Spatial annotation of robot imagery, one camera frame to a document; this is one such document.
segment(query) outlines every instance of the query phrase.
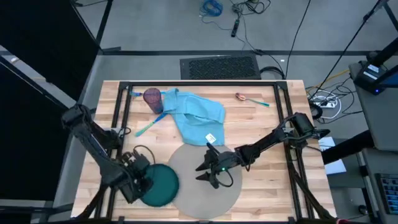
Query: gray floor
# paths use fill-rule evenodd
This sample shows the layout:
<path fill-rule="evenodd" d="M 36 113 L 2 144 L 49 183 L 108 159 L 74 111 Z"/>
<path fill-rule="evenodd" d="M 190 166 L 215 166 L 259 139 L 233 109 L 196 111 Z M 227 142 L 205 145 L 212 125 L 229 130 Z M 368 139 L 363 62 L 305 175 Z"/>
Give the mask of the gray floor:
<path fill-rule="evenodd" d="M 81 0 L 89 4 L 96 0 Z M 243 43 L 230 37 L 229 31 L 220 30 L 215 24 L 201 21 L 199 8 L 202 1 L 194 0 L 114 0 L 105 28 L 102 48 L 122 47 L 123 50 L 241 50 Z M 205 21 L 216 21 L 221 27 L 230 28 L 235 20 L 229 0 L 220 0 L 224 11 L 220 17 L 205 17 Z M 374 0 L 316 0 L 312 1 L 295 43 L 295 50 L 343 50 L 360 26 L 363 16 L 376 1 Z M 303 15 L 307 0 L 274 0 L 270 8 L 261 15 L 246 16 L 247 37 L 250 43 L 263 50 L 290 50 L 295 31 Z M 398 1 L 390 3 L 398 16 Z M 100 26 L 106 3 L 79 7 L 78 12 L 95 36 Z M 385 10 L 378 11 L 359 33 L 349 50 L 381 50 L 396 38 L 398 32 L 389 20 Z M 244 26 L 239 27 L 238 37 L 244 39 Z M 103 80 L 179 80 L 179 60 L 201 56 L 98 56 L 87 85 L 84 104 L 94 108 L 98 102 Z M 275 56 L 286 69 L 287 56 Z M 305 86 L 320 83 L 332 68 L 335 56 L 291 56 L 288 79 L 303 80 Z M 348 68 L 350 63 L 364 60 L 364 57 L 343 57 L 332 74 Z M 268 56 L 257 56 L 259 67 L 273 65 Z M 398 64 L 398 57 L 392 57 L 386 66 Z M 39 76 L 24 65 L 16 66 L 32 77 Z M 325 86 L 342 82 L 348 75 L 340 76 Z M 273 73 L 262 74 L 262 79 L 274 80 Z M 48 83 L 45 88 L 52 89 Z M 346 86 L 354 90 L 349 80 Z M 73 104 L 62 93 L 54 93 L 67 105 Z M 358 97 L 350 111 L 361 110 Z M 352 101 L 351 96 L 342 99 L 343 109 Z M 334 114 L 336 110 L 326 111 Z M 350 138 L 368 127 L 363 114 L 354 114 L 331 124 L 317 124 L 328 128 L 334 138 Z M 85 150 L 73 140 L 60 180 L 54 205 L 73 203 Z M 339 217 L 355 217 L 358 213 L 350 203 L 363 203 L 357 190 L 333 189 L 333 200 Z M 52 217 L 52 220 L 67 218 L 69 213 Z"/>

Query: purple cup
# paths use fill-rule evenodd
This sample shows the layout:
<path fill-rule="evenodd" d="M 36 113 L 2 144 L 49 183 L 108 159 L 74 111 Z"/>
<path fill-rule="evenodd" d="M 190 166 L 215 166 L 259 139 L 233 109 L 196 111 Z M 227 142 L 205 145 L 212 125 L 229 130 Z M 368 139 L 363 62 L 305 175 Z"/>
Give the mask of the purple cup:
<path fill-rule="evenodd" d="M 149 88 L 144 92 L 142 97 L 155 114 L 163 112 L 162 94 L 158 89 Z"/>

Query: white label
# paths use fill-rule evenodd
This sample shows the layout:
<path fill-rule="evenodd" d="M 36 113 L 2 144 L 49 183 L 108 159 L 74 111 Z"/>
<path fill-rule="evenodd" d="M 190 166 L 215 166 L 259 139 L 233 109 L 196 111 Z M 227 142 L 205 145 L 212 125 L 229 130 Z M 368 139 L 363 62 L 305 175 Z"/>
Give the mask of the white label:
<path fill-rule="evenodd" d="M 212 144 L 213 142 L 215 142 L 216 141 L 216 138 L 212 135 L 212 134 L 208 134 L 208 135 L 206 135 L 206 139 L 207 139 L 207 141 L 210 143 L 210 144 Z"/>
<path fill-rule="evenodd" d="M 365 75 L 373 78 L 374 80 L 377 80 L 377 78 L 374 75 L 369 74 L 368 72 L 363 72 Z"/>
<path fill-rule="evenodd" d="M 373 70 L 374 72 L 379 73 L 379 68 L 377 68 L 377 67 L 374 66 L 374 65 L 369 65 L 369 66 L 368 66 L 368 69 Z"/>

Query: gray circular board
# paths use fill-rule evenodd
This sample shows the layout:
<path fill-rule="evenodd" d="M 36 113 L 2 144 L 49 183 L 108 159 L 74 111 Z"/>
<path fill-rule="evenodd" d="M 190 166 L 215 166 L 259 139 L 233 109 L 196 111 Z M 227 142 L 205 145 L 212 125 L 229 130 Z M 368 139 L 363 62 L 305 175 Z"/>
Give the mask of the gray circular board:
<path fill-rule="evenodd" d="M 215 147 L 220 152 L 230 151 L 225 146 Z M 168 164 L 180 180 L 180 189 L 173 204 L 185 215 L 200 220 L 208 220 L 226 213 L 235 204 L 242 189 L 241 166 L 229 170 L 234 179 L 231 187 L 220 186 L 214 189 L 209 182 L 195 179 L 206 172 L 195 171 L 205 160 L 206 150 L 207 146 L 184 144 L 173 153 Z M 218 175 L 217 179 L 227 185 L 231 183 L 226 172 Z"/>

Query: green lid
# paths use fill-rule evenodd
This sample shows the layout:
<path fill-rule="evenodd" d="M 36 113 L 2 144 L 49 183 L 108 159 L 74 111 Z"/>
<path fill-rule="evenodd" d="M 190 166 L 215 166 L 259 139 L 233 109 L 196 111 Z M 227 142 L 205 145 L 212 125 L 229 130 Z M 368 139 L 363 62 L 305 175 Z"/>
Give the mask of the green lid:
<path fill-rule="evenodd" d="M 152 187 L 141 198 L 152 207 L 161 207 L 170 203 L 177 195 L 180 183 L 177 174 L 169 166 L 154 164 L 147 168 L 146 177 L 153 181 Z"/>

